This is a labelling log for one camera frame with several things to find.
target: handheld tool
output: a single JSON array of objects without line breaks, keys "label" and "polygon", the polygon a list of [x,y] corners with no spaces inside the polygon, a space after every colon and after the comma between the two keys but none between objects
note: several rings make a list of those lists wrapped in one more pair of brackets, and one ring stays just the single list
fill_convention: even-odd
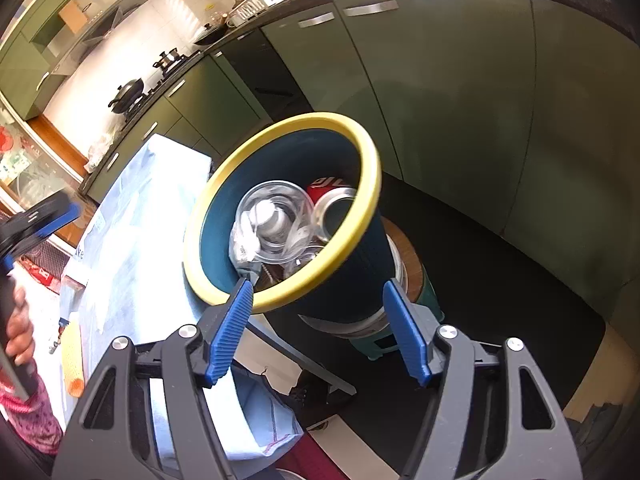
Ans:
[{"label": "handheld tool", "polygon": [[46,240],[55,231],[80,216],[80,208],[58,191],[27,211],[15,214],[0,225],[0,367],[14,386],[14,394],[27,400],[36,389],[28,365],[16,366],[4,350],[8,343],[6,326],[14,312],[15,281],[8,273],[14,268],[14,258]]},{"label": "handheld tool", "polygon": [[[134,346],[127,337],[114,339],[66,428],[53,480],[235,480],[202,388],[228,370],[252,301],[252,286],[241,280],[226,304],[208,307],[197,325],[184,325],[164,341]],[[409,374],[422,386],[440,378],[437,404],[424,415],[401,479],[582,478],[562,411],[522,341],[511,338],[499,354],[488,352],[486,344],[440,325],[427,307],[410,303],[395,280],[385,283],[383,304]],[[479,461],[475,471],[456,477],[476,368],[496,368],[504,378],[506,439],[495,460]],[[548,430],[523,428],[523,368],[546,404]],[[158,457],[150,378],[164,383],[179,470],[163,467]],[[480,455],[486,456],[482,446]]]}]

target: person's hand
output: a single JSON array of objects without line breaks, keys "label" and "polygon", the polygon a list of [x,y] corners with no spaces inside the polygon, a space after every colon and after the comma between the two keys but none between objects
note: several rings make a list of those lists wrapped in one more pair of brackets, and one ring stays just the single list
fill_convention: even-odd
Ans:
[{"label": "person's hand", "polygon": [[16,285],[14,289],[15,309],[6,324],[9,342],[5,352],[7,357],[15,357],[16,365],[31,362],[36,348],[33,340],[33,323],[29,319],[29,305],[26,302],[24,288]]}]

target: pot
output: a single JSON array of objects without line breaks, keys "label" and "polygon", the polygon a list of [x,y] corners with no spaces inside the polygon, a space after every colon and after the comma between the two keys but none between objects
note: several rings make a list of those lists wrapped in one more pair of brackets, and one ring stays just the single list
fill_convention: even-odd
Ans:
[{"label": "pot", "polygon": [[132,79],[128,83],[118,86],[118,93],[108,104],[114,114],[122,114],[142,95],[145,84],[142,79]]},{"label": "pot", "polygon": [[226,34],[228,29],[229,26],[226,24],[226,22],[222,22],[216,25],[205,23],[204,30],[195,37],[193,43],[198,46],[210,45],[221,39],[222,36]]},{"label": "pot", "polygon": [[160,53],[160,61],[154,63],[154,68],[160,68],[164,72],[172,64],[180,59],[177,48],[172,48],[167,54],[164,50]]}]

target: stove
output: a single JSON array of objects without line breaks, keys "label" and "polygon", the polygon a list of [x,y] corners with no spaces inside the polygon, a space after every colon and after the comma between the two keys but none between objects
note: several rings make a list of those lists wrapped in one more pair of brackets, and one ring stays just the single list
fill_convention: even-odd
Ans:
[{"label": "stove", "polygon": [[156,84],[156,86],[154,86],[153,88],[151,88],[149,90],[149,92],[147,92],[146,94],[143,93],[139,98],[136,99],[136,101],[129,107],[129,110],[127,110],[126,112],[124,112],[124,121],[125,124],[129,123],[130,120],[132,120],[132,118],[140,111],[142,110],[142,108],[144,107],[144,105],[149,101],[149,99],[151,99],[151,97],[153,96],[153,94],[155,94],[158,91],[161,91],[162,86],[164,86],[164,84],[167,82],[167,80],[175,73],[176,70],[178,70],[182,65],[184,65],[185,63],[187,63],[192,57],[197,56],[200,53],[199,50],[196,50],[196,52],[194,52],[193,54],[191,54],[190,56],[185,56],[184,54],[181,54],[173,63],[171,63],[171,65],[169,65],[167,68],[165,68],[164,70],[162,70],[162,78],[160,79],[160,81],[158,82],[158,84]]}]

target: light blue tablecloth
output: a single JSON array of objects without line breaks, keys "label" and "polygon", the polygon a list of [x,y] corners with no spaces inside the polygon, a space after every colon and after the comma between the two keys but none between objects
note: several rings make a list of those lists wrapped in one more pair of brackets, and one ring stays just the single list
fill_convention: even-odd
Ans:
[{"label": "light blue tablecloth", "polygon": [[[184,276],[182,239],[209,165],[208,156],[155,135],[98,208],[75,256],[91,269],[87,286],[82,292],[64,286],[60,294],[61,316],[78,312],[85,376],[115,337],[127,335],[135,344],[158,341],[200,318],[206,306]],[[273,463],[302,435],[293,413],[265,382],[235,369],[205,390],[238,478]],[[161,380],[152,382],[152,404],[163,463],[175,467]],[[71,411],[68,402],[66,420]]]}]

